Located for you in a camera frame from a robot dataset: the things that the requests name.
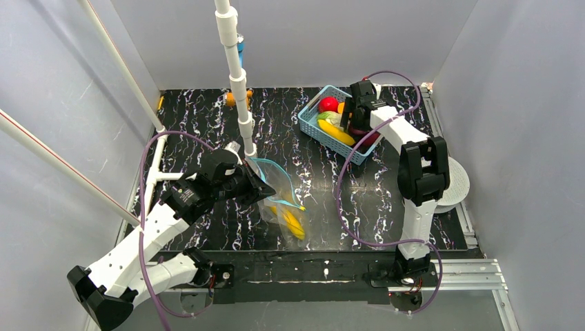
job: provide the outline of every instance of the white round disk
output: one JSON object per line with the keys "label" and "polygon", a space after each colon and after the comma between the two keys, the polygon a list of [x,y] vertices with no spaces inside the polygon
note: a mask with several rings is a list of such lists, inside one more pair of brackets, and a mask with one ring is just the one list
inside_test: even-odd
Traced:
{"label": "white round disk", "polygon": [[443,197],[438,201],[435,214],[452,210],[469,193],[469,176],[459,162],[452,157],[449,157],[449,177],[449,188],[443,191]]}

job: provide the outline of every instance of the yellow banana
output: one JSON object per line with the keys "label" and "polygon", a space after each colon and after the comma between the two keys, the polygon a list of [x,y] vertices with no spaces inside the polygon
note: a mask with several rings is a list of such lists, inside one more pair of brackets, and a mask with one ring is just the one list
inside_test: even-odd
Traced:
{"label": "yellow banana", "polygon": [[[278,215],[278,211],[276,210],[275,206],[270,206],[270,210],[272,210],[275,215]],[[305,230],[303,230],[303,226],[295,218],[295,216],[288,210],[284,210],[282,216],[284,217],[284,220],[286,221],[286,227],[290,230],[290,232],[298,239],[305,239]]]}
{"label": "yellow banana", "polygon": [[329,134],[333,138],[345,143],[348,146],[352,146],[355,144],[355,140],[345,132],[341,131],[340,129],[333,126],[331,123],[325,121],[324,119],[318,119],[317,123],[321,130],[325,131],[326,134]]}

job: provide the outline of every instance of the cable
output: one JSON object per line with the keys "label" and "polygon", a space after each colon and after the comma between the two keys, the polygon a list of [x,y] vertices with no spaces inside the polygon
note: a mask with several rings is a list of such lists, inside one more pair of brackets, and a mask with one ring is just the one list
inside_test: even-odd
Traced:
{"label": "cable", "polygon": [[212,277],[211,277],[211,276],[209,276],[209,277],[207,278],[207,280],[205,281],[205,283],[203,283],[203,284],[201,284],[201,285],[195,285],[195,287],[196,287],[196,288],[203,288],[203,287],[205,287],[205,285],[209,284],[209,281],[210,281],[211,279],[212,279]]}
{"label": "cable", "polygon": [[413,281],[413,284],[411,285],[410,289],[408,291],[406,291],[404,294],[410,294],[415,289],[416,285],[417,285],[417,282]]}
{"label": "cable", "polygon": [[165,315],[165,311],[169,314],[176,316],[175,313],[170,311],[166,306],[163,306],[163,303],[160,301],[159,297],[155,293],[155,290],[152,288],[152,284],[150,283],[150,278],[148,278],[148,272],[146,271],[146,262],[144,261],[144,226],[146,224],[146,211],[144,209],[144,163],[146,162],[146,157],[148,155],[148,151],[150,150],[150,146],[159,138],[166,135],[171,134],[179,134],[182,136],[189,137],[196,142],[200,143],[201,145],[205,146],[209,150],[213,150],[211,146],[209,146],[205,141],[201,140],[200,138],[194,136],[193,134],[189,134],[187,132],[181,131],[164,131],[161,133],[156,134],[153,138],[151,138],[147,143],[144,151],[142,152],[142,158],[140,159],[140,178],[139,178],[139,185],[140,189],[138,192],[138,196],[140,199],[140,228],[142,231],[139,233],[138,236],[138,260],[140,262],[140,270],[142,271],[142,278],[144,278],[144,283],[146,284],[146,288],[148,289],[148,293],[150,294],[150,298],[152,298],[152,302],[155,304],[157,309],[157,314],[159,315],[159,319],[161,320],[161,324],[165,331],[170,331],[170,325]]}
{"label": "cable", "polygon": [[213,299],[213,292],[212,292],[212,288],[213,288],[213,284],[215,284],[215,275],[213,275],[213,278],[211,279],[211,284],[209,284],[209,297],[211,299]]}
{"label": "cable", "polygon": [[422,288],[422,278],[421,278],[421,280],[419,281],[419,285],[417,286],[417,290],[415,291],[415,293],[418,293],[418,292],[420,292],[420,289],[421,289],[421,288]]}
{"label": "cable", "polygon": [[421,103],[421,95],[420,95],[420,91],[417,88],[417,86],[408,77],[404,76],[403,74],[399,74],[398,72],[393,72],[390,70],[376,71],[368,76],[365,76],[363,80],[369,79],[377,74],[383,74],[383,73],[396,74],[396,75],[406,79],[414,87],[415,92],[417,93],[417,103],[413,107],[410,107],[409,109],[406,109],[406,110],[402,110],[401,112],[396,114],[396,116],[388,119],[387,121],[382,122],[380,125],[378,125],[377,127],[373,128],[370,132],[368,132],[363,138],[361,138],[355,144],[354,148],[351,150],[349,155],[346,157],[346,161],[344,162],[344,166],[341,167],[341,172],[339,173],[338,180],[337,180],[337,187],[335,188],[335,204],[337,205],[337,216],[339,217],[339,221],[341,222],[341,227],[344,229],[344,231],[350,237],[352,237],[358,243],[361,243],[361,244],[364,244],[364,245],[367,245],[370,247],[388,247],[388,246],[400,245],[403,243],[423,243],[423,244],[427,245],[430,249],[432,249],[433,252],[435,252],[435,254],[437,255],[437,260],[439,261],[439,263],[438,263],[439,264],[439,280],[437,282],[437,287],[435,287],[435,291],[430,296],[430,298],[427,300],[427,302],[424,305],[422,305],[421,308],[419,308],[413,312],[408,312],[409,314],[410,313],[418,313],[418,312],[421,312],[422,310],[424,310],[425,308],[427,308],[428,305],[435,299],[435,297],[437,296],[437,293],[439,292],[439,287],[441,286],[441,281],[443,280],[443,261],[441,260],[441,257],[439,255],[439,250],[430,242],[427,242],[427,241],[424,241],[421,239],[404,239],[404,240],[395,241],[393,243],[371,243],[371,242],[362,240],[355,233],[353,233],[353,232],[351,232],[351,230],[349,230],[348,226],[344,222],[343,215],[341,214],[341,182],[343,181],[344,174],[346,173],[346,170],[347,170],[348,165],[351,161],[351,158],[353,157],[353,155],[355,154],[357,149],[364,143],[365,140],[367,140],[370,136],[372,136],[372,134],[374,134],[378,130],[380,130],[380,128],[388,125],[391,121],[394,121],[395,119],[399,118],[400,116],[404,116],[405,114],[408,114],[408,113],[415,111],[416,109],[418,109],[418,107],[420,106],[420,103]]}

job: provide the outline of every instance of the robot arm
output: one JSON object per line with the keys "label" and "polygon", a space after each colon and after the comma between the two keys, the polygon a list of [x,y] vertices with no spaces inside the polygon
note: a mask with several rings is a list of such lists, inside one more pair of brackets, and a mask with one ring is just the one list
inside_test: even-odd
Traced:
{"label": "robot arm", "polygon": [[[169,240],[187,230],[218,201],[236,198],[250,205],[273,195],[247,163],[232,150],[214,150],[201,167],[187,171],[163,194],[146,217],[119,245],[87,268],[76,266],[67,278],[77,301],[102,330],[124,322],[133,308],[150,295],[140,272],[139,232],[144,233],[144,256],[151,260]],[[181,283],[203,285],[217,266],[196,248],[148,268],[156,293]]]}
{"label": "robot arm", "polygon": [[[396,108],[378,99],[373,84],[363,80],[350,86],[341,126],[370,131],[398,114]],[[404,224],[401,240],[428,241],[438,201],[449,187],[447,145],[441,137],[430,137],[414,128],[403,117],[383,126],[378,132],[400,154],[398,187],[404,198]],[[397,246],[392,278],[418,277],[429,270],[429,248],[423,243]]]}

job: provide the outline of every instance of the green vegetable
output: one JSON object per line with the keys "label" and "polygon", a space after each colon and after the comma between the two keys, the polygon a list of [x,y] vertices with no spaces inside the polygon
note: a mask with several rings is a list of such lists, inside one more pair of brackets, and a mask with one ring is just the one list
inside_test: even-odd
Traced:
{"label": "green vegetable", "polygon": [[338,112],[322,112],[317,116],[317,119],[327,121],[332,126],[341,129],[341,114]]}

